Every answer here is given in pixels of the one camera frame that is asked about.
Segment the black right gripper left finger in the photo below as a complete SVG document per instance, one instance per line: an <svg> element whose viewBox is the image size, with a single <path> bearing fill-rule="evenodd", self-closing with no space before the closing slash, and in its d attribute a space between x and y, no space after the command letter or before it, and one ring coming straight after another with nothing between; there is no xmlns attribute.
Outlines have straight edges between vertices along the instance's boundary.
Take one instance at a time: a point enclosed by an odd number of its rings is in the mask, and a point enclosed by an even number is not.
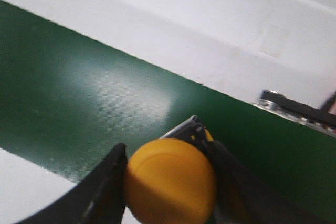
<svg viewBox="0 0 336 224"><path fill-rule="evenodd" d="M20 223L121 223L125 144L118 143L82 181Z"/></svg>

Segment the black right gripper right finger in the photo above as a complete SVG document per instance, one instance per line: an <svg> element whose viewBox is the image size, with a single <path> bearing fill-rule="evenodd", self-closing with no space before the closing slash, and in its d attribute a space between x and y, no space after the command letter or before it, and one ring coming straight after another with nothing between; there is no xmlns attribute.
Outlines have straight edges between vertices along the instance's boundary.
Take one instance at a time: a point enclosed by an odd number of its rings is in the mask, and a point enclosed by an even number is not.
<svg viewBox="0 0 336 224"><path fill-rule="evenodd" d="M326 223L262 182L209 131L202 145L216 175L216 223Z"/></svg>

